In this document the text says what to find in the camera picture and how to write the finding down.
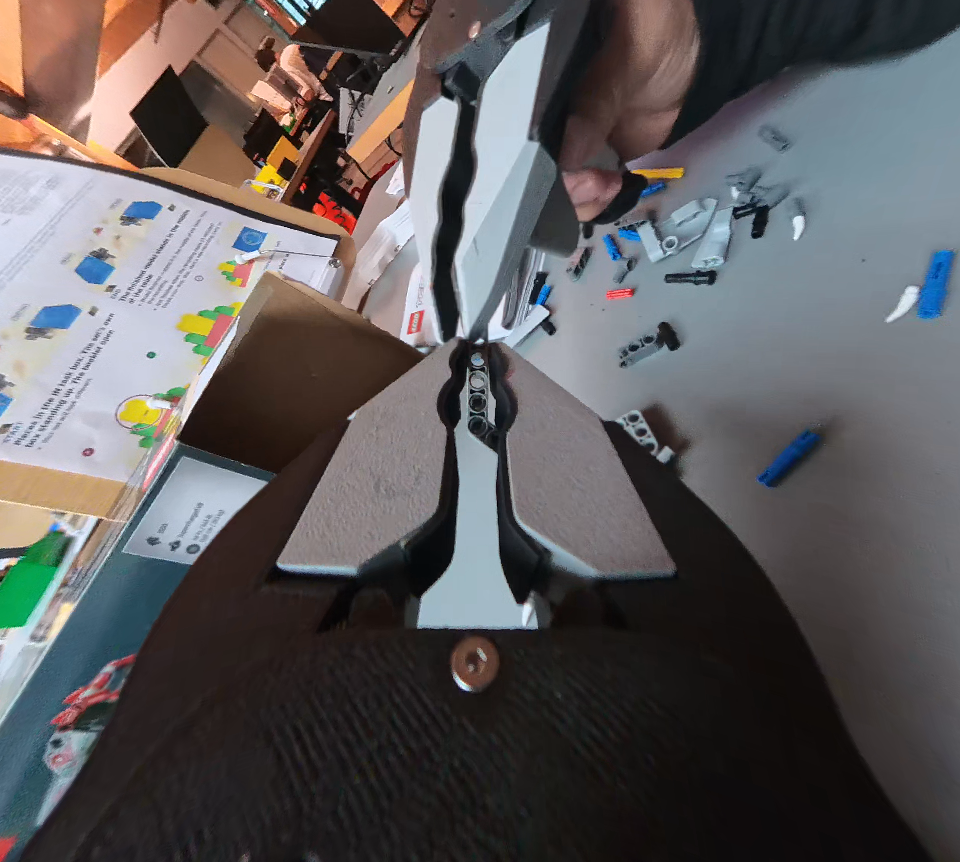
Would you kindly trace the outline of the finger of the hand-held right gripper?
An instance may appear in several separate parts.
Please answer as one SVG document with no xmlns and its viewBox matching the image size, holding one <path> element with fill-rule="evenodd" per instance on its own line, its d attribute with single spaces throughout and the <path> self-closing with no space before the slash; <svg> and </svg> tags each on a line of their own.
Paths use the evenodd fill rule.
<svg viewBox="0 0 960 862">
<path fill-rule="evenodd" d="M 438 338 L 474 342 L 455 274 L 474 181 L 476 101 L 440 95 L 423 111 L 414 156 L 414 236 Z"/>
<path fill-rule="evenodd" d="M 474 172 L 453 261 L 466 339 L 488 337 L 490 318 L 528 247 L 569 256 L 579 240 L 557 159 L 536 137 L 539 90 L 553 90 L 546 78 L 552 28 L 546 21 L 515 42 L 479 96 Z"/>
</svg>

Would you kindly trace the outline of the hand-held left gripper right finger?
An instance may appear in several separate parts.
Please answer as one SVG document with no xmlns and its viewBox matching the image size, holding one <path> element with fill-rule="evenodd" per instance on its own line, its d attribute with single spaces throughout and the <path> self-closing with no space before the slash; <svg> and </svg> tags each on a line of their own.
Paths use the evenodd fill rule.
<svg viewBox="0 0 960 862">
<path fill-rule="evenodd" d="M 515 601 L 674 577 L 604 421 L 502 343 L 495 368 L 499 550 Z"/>
</svg>

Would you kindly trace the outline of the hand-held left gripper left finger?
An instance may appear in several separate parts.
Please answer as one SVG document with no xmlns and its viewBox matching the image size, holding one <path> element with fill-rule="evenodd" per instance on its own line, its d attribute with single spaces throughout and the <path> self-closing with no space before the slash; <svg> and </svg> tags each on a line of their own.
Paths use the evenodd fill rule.
<svg viewBox="0 0 960 862">
<path fill-rule="evenodd" d="M 356 411 L 277 567 L 424 595 L 452 560 L 459 420 L 449 342 Z"/>
</svg>

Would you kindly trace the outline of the dark grey lego beam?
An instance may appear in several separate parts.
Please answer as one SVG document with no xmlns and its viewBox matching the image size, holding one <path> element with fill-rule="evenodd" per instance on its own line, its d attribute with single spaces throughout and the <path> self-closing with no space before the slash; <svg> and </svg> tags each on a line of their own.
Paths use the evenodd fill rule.
<svg viewBox="0 0 960 862">
<path fill-rule="evenodd" d="M 462 413 L 466 431 L 487 448 L 497 450 L 497 401 L 490 370 L 490 346 L 482 343 L 471 347 L 465 368 Z"/>
</svg>

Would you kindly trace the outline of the short pale grey lego beam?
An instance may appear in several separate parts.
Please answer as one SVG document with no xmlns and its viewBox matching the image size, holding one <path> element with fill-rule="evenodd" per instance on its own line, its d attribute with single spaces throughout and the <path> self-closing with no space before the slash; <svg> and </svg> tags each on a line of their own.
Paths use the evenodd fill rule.
<svg viewBox="0 0 960 862">
<path fill-rule="evenodd" d="M 662 444 L 640 410 L 631 410 L 617 418 L 616 422 L 635 442 L 662 464 L 668 465 L 676 458 L 674 449 Z"/>
</svg>

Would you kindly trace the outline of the white lego instruction booklet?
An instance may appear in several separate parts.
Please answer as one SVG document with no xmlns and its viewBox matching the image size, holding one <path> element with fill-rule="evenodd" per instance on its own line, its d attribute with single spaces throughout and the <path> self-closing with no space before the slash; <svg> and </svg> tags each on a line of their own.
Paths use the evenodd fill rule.
<svg viewBox="0 0 960 862">
<path fill-rule="evenodd" d="M 506 300 L 503 300 L 495 313 L 488 341 L 501 342 L 514 347 L 549 320 L 546 306 L 534 305 L 528 315 L 506 328 L 502 321 Z M 434 327 L 428 299 L 427 282 L 423 268 L 418 263 L 409 282 L 404 306 L 404 315 L 400 325 L 399 338 L 420 351 L 432 350 L 441 345 L 437 329 Z"/>
</svg>

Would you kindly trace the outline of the opened cardboard lego set box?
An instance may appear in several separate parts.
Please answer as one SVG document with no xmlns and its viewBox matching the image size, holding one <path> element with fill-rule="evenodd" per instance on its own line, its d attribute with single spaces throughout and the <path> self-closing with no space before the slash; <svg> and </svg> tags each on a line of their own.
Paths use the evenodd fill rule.
<svg viewBox="0 0 960 862">
<path fill-rule="evenodd" d="M 421 357 L 316 291 L 266 277 L 162 473 L 2 719 L 2 860 L 69 789 L 100 809 L 201 703 L 317 623 L 270 588 L 349 416 Z"/>
</svg>

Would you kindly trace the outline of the cluster of small lego pieces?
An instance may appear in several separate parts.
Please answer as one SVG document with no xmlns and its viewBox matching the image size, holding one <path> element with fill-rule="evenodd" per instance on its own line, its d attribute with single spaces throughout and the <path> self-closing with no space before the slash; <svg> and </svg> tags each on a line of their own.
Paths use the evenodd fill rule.
<svg viewBox="0 0 960 862">
<path fill-rule="evenodd" d="M 616 199 L 594 222 L 583 226 L 583 237 L 590 237 L 600 226 L 613 225 L 603 235 L 604 250 L 614 265 L 608 299 L 628 299 L 634 289 L 626 280 L 644 256 L 661 263 L 682 255 L 690 248 L 694 255 L 686 270 L 670 273 L 667 282 L 714 284 L 726 264 L 735 223 L 748 220 L 750 237 L 765 234 L 775 208 L 794 197 L 788 184 L 770 184 L 760 167 L 749 166 L 724 178 L 725 198 L 703 197 L 692 200 L 669 215 L 659 218 L 648 202 L 666 191 L 670 182 L 684 176 L 683 169 L 663 168 L 628 170 Z"/>
</svg>

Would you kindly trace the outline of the blue lego pin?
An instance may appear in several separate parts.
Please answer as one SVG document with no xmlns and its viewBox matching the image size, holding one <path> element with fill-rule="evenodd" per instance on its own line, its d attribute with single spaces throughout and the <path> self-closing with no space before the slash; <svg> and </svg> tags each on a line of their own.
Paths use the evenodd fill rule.
<svg viewBox="0 0 960 862">
<path fill-rule="evenodd" d="M 822 435 L 819 430 L 813 428 L 804 430 L 756 477 L 756 481 L 767 488 L 779 486 L 789 474 L 810 457 L 821 442 Z"/>
</svg>

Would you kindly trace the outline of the blue lego connector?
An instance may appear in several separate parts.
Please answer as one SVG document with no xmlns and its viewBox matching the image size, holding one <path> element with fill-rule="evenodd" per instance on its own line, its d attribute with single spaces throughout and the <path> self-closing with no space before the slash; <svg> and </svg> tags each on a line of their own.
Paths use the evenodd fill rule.
<svg viewBox="0 0 960 862">
<path fill-rule="evenodd" d="M 918 318 L 929 321 L 942 317 L 950 294 L 955 260 L 954 250 L 939 250 L 932 254 L 918 295 Z"/>
</svg>

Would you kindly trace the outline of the person's right hand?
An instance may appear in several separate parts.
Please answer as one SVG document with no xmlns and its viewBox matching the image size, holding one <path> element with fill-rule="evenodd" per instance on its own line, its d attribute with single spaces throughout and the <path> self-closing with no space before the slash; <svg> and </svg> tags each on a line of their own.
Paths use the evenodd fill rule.
<svg viewBox="0 0 960 862">
<path fill-rule="evenodd" d="M 700 52 L 692 0 L 606 4 L 606 39 L 571 103 L 558 160 L 582 222 L 593 221 L 620 191 L 622 170 L 599 164 L 606 150 L 626 163 L 664 147 Z"/>
</svg>

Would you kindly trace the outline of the grey beam with black pin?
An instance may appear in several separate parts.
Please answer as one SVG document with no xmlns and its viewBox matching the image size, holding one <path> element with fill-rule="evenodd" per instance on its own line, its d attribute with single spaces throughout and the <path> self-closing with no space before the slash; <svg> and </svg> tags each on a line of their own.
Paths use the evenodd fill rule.
<svg viewBox="0 0 960 862">
<path fill-rule="evenodd" d="M 661 351 L 676 352 L 681 346 L 680 342 L 676 329 L 666 321 L 661 322 L 654 329 L 618 348 L 618 367 L 630 368 Z"/>
</svg>

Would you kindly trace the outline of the yellow bin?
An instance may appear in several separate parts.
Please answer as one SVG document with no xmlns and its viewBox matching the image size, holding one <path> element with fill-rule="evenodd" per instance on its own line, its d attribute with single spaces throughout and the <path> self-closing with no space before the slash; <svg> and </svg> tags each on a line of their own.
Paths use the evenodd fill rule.
<svg viewBox="0 0 960 862">
<path fill-rule="evenodd" d="M 282 135 L 266 156 L 258 173 L 246 181 L 246 186 L 269 200 L 281 200 L 298 171 L 299 157 L 300 150 L 290 136 Z"/>
</svg>

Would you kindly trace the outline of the black monitor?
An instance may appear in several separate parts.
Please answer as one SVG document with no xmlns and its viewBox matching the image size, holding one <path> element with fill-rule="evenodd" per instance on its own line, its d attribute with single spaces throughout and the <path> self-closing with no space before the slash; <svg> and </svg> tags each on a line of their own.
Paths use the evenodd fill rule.
<svg viewBox="0 0 960 862">
<path fill-rule="evenodd" d="M 184 86 L 168 65 L 129 116 L 162 163 L 178 168 L 210 127 Z"/>
</svg>

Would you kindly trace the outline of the printed instruction sheet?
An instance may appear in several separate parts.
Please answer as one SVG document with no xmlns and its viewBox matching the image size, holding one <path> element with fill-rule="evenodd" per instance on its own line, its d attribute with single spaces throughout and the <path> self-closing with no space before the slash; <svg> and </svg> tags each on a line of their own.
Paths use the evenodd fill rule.
<svg viewBox="0 0 960 862">
<path fill-rule="evenodd" d="M 341 236 L 93 163 L 1 160 L 1 458 L 124 482 L 267 272 L 328 294 Z"/>
</svg>

